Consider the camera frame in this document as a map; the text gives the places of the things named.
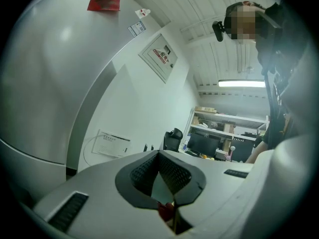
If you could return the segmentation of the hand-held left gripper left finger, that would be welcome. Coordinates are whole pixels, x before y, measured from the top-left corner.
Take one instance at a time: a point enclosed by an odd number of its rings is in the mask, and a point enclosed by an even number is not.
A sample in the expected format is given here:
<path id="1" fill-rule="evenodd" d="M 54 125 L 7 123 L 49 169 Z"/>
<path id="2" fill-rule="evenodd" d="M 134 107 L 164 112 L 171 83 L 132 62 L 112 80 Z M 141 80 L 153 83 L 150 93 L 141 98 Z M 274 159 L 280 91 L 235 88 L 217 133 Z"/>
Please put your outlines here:
<path id="1" fill-rule="evenodd" d="M 77 239 L 168 239 L 172 230 L 157 210 L 135 208 L 118 193 L 115 185 L 120 169 L 147 152 L 90 166 L 59 185 L 33 208 L 48 221 L 74 193 L 89 196 L 67 234 Z"/>

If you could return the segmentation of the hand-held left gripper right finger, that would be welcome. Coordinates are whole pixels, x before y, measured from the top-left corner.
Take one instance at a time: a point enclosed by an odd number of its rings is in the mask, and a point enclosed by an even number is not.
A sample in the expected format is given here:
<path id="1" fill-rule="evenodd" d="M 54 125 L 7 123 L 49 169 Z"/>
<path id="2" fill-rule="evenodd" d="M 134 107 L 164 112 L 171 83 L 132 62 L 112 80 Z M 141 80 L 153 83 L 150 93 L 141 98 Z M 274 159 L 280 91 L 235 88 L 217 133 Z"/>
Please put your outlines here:
<path id="1" fill-rule="evenodd" d="M 159 239 L 240 239 L 249 215 L 246 180 L 225 174 L 247 174 L 249 164 L 207 161 L 173 151 L 161 151 L 190 172 L 189 183 L 174 195 L 176 221 L 182 232 L 160 232 Z"/>

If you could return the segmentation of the person's right forearm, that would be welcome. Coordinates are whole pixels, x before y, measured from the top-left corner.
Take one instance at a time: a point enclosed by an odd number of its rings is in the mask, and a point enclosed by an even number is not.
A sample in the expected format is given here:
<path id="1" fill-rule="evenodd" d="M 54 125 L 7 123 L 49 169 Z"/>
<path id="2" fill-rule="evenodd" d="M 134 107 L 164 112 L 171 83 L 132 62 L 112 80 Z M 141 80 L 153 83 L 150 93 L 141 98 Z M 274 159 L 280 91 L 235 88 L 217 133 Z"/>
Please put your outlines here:
<path id="1" fill-rule="evenodd" d="M 246 160 L 245 163 L 250 163 L 250 164 L 255 163 L 259 154 L 267 150 L 268 150 L 268 145 L 264 141 L 261 141 L 258 144 L 258 146 L 254 149 L 254 151 L 251 153 L 251 155 L 249 156 L 249 158 Z"/>

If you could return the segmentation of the white computer desk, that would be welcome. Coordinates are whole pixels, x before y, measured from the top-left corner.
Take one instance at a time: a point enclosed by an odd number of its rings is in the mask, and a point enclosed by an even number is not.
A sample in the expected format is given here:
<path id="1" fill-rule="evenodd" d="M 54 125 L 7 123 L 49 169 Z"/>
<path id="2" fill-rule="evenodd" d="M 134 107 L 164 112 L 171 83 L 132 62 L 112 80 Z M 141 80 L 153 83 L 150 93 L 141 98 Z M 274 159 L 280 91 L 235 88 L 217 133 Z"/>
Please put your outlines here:
<path id="1" fill-rule="evenodd" d="M 225 151 L 222 151 L 220 149 L 217 149 L 214 155 L 205 155 L 205 154 L 196 154 L 190 150 L 183 150 L 179 149 L 179 153 L 190 155 L 193 157 L 199 157 L 199 158 L 204 158 L 204 159 L 211 159 L 211 160 L 218 160 L 218 161 L 225 161 L 226 160 L 226 155 L 228 154 Z"/>

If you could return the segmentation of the black monitor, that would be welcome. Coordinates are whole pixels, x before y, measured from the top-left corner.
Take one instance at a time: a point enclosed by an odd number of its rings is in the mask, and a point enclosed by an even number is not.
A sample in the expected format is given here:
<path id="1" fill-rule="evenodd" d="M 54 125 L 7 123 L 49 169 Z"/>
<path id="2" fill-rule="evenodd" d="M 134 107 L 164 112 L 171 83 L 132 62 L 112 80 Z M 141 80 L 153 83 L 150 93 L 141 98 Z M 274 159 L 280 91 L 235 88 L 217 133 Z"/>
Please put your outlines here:
<path id="1" fill-rule="evenodd" d="M 205 137 L 199 134 L 192 134 L 187 148 L 193 153 L 214 157 L 219 143 L 220 138 L 218 137 Z"/>

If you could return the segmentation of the black high-back office chair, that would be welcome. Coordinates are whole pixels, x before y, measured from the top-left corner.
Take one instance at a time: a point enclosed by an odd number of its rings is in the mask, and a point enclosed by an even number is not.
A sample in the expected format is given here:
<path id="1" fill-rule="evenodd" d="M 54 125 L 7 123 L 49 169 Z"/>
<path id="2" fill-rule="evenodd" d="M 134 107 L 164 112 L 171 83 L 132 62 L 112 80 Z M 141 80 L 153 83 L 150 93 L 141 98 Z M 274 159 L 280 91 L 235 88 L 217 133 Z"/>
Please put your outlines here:
<path id="1" fill-rule="evenodd" d="M 178 152 L 182 138 L 183 133 L 178 128 L 174 128 L 172 131 L 167 131 L 163 139 L 163 149 Z"/>

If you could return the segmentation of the white storage shelf unit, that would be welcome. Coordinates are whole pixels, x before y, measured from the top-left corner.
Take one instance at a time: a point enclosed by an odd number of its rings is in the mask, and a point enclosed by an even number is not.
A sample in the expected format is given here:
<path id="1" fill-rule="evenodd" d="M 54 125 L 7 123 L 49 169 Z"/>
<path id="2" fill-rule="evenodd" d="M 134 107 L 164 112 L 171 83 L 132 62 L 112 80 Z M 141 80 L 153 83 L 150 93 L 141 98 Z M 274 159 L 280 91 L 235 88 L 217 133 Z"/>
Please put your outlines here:
<path id="1" fill-rule="evenodd" d="M 252 119 L 208 112 L 205 107 L 191 109 L 184 131 L 184 141 L 189 134 L 200 134 L 205 137 L 218 138 L 220 143 L 216 157 L 222 159 L 230 150 L 231 144 L 245 143 L 254 145 L 256 138 L 269 126 L 269 119 Z"/>

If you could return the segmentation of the long ceiling tube light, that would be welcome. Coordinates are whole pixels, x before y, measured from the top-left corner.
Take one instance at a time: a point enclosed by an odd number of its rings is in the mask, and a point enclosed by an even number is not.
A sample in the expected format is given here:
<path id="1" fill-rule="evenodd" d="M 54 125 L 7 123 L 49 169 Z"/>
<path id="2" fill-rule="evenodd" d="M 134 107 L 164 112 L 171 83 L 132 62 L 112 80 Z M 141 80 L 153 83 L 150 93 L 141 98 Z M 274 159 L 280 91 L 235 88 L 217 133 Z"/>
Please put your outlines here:
<path id="1" fill-rule="evenodd" d="M 265 82 L 263 80 L 220 80 L 218 82 L 219 87 L 231 87 L 231 88 L 265 88 Z"/>

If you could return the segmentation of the silver refrigerator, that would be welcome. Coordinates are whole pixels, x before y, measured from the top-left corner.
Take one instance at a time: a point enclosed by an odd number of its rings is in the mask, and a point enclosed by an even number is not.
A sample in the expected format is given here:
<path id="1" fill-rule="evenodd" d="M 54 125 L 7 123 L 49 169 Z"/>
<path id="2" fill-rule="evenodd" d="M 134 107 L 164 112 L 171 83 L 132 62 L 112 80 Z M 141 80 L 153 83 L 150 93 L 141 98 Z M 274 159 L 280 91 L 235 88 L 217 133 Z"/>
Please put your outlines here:
<path id="1" fill-rule="evenodd" d="M 120 11 L 88 11 L 90 0 L 32 0 L 0 58 L 0 163 L 10 182 L 39 201 L 78 162 L 92 115 L 116 76 L 111 61 L 139 21 L 134 0 Z"/>

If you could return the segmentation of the white electrical panel box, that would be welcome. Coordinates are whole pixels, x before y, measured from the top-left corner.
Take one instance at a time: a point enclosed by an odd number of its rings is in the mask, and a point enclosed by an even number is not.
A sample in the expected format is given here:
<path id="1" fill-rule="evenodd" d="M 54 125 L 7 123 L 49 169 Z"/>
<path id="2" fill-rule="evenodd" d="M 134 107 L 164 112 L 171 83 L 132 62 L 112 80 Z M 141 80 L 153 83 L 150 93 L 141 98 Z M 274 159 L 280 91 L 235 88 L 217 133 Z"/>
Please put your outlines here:
<path id="1" fill-rule="evenodd" d="M 166 84 L 176 64 L 177 55 L 163 35 L 157 35 L 139 56 Z"/>

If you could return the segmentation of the refrigerator energy label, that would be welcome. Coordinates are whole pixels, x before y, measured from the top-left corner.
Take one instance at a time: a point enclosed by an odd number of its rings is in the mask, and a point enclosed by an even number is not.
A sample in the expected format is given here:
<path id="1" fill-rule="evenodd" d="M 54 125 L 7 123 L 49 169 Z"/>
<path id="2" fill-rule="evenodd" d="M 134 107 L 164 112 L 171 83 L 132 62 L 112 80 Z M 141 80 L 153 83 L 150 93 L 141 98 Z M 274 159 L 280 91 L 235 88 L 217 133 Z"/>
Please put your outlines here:
<path id="1" fill-rule="evenodd" d="M 128 27 L 129 32 L 131 33 L 131 35 L 135 38 L 138 35 L 140 35 L 141 33 L 143 33 L 146 28 L 144 26 L 144 24 L 139 21 L 131 26 Z"/>

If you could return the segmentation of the person's black shirt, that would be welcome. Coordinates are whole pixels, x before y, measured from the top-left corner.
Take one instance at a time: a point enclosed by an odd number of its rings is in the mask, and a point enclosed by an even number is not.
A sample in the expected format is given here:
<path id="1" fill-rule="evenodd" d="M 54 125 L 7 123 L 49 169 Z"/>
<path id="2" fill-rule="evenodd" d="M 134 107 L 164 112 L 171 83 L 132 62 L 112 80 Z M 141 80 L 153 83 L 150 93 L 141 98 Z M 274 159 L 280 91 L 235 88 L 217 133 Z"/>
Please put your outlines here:
<path id="1" fill-rule="evenodd" d="M 270 106 L 263 141 L 274 149 L 299 133 L 319 131 L 319 44 L 284 0 L 257 13 L 256 31 Z"/>

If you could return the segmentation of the red paper decoration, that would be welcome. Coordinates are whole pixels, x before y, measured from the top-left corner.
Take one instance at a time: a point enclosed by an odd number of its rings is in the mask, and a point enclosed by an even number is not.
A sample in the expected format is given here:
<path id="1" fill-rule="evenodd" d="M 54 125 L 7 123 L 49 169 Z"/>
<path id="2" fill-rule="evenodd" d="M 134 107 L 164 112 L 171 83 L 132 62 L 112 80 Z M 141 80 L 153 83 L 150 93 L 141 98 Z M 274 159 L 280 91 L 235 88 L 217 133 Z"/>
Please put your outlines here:
<path id="1" fill-rule="evenodd" d="M 88 11 L 120 11 L 120 0 L 90 0 Z"/>

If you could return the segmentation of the white wall network box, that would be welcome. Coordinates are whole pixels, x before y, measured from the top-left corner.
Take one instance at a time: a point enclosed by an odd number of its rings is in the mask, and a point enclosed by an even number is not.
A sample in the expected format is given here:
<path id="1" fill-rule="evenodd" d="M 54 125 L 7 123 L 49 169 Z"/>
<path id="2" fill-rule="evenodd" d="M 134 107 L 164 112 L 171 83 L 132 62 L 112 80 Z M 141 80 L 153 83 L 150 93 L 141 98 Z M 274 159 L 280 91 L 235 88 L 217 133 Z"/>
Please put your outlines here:
<path id="1" fill-rule="evenodd" d="M 93 153 L 125 157 L 129 154 L 130 145 L 130 139 L 100 129 L 94 140 Z"/>

